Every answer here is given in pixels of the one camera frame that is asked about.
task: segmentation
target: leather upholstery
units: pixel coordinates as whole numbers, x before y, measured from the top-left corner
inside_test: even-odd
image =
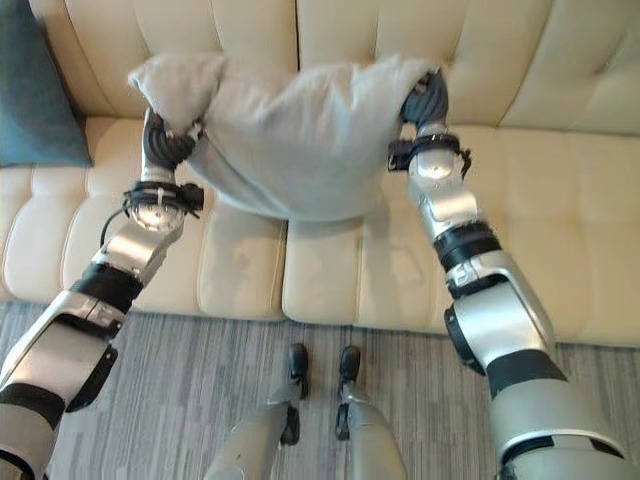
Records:
[[[102,225],[120,206],[122,192],[140,176],[141,120],[90,118],[85,132],[92,169],[0,170],[1,299],[45,303],[70,287],[98,249]],[[187,165],[177,178],[204,186]],[[211,189],[206,189],[205,202],[201,219],[187,218],[180,242],[169,249],[135,307],[281,319],[286,225],[216,203]]]
[[[221,49],[293,71],[401,53],[444,65],[452,123],[484,125],[456,129],[469,182],[559,337],[640,344],[640,139],[619,136],[640,134],[637,1],[30,1],[96,166],[0,170],[0,298],[51,300],[97,248],[139,172],[144,104],[126,78],[149,55]],[[364,218],[287,233],[209,190],[136,306],[277,319],[282,299],[298,321],[443,332],[443,273],[403,176],[384,191]]]
[[[640,138],[456,127],[473,148],[467,176],[500,242],[520,264],[559,339],[638,344]],[[290,222],[283,309],[310,323],[444,333],[444,273],[406,195],[362,220]]]

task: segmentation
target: robot leg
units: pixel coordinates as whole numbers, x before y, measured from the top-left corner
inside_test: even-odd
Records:
[[[340,400],[336,436],[349,440],[351,478],[355,480],[406,479],[407,471],[391,426],[356,385],[360,352],[346,347],[340,358]]]
[[[233,428],[209,468],[206,480],[269,478],[278,445],[298,443],[298,402],[309,391],[308,367],[309,358],[304,345],[292,345],[289,349],[290,383]]]

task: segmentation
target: cushion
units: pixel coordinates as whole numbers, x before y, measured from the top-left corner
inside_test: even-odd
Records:
[[[0,3],[0,72],[0,166],[91,165],[27,0]]]
[[[104,221],[140,177],[141,134],[139,119],[89,117],[93,168],[0,169],[0,301],[48,303],[78,280],[98,249]],[[202,184],[186,164],[176,179]],[[134,308],[281,320],[286,222],[238,211],[203,186],[200,220],[186,218],[182,237]],[[125,220],[115,219],[109,234]]]
[[[640,138],[454,126],[466,177],[561,341],[640,344]],[[290,222],[283,310],[307,323],[445,333],[444,272],[407,195],[353,221]]]
[[[221,198],[252,213],[307,221],[351,218],[380,200],[398,113],[423,60],[398,56],[293,75],[226,55],[161,55],[130,79],[179,133],[202,118],[189,159]]]

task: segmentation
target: sofa seat cushion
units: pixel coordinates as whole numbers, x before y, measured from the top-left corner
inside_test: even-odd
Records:
[[[457,127],[467,179],[560,340],[640,345],[640,139]],[[387,174],[364,218],[290,222],[285,314],[300,322],[444,333],[451,297],[406,194]]]
[[[141,120],[89,118],[94,167],[0,170],[0,299],[50,302],[82,274],[100,230],[140,175]],[[180,182],[202,186],[187,165]],[[283,317],[281,279],[286,224],[237,211],[205,189],[201,219],[184,234],[141,293],[138,309],[226,318]],[[121,216],[113,222],[114,232]]]

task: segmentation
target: pillow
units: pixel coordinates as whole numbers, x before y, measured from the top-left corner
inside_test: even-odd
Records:
[[[399,113],[430,65],[399,56],[298,74],[224,54],[164,54],[131,84],[176,133],[201,119],[188,159],[235,207],[306,221],[356,217],[381,198]]]
[[[91,159],[28,0],[0,1],[0,166]]]

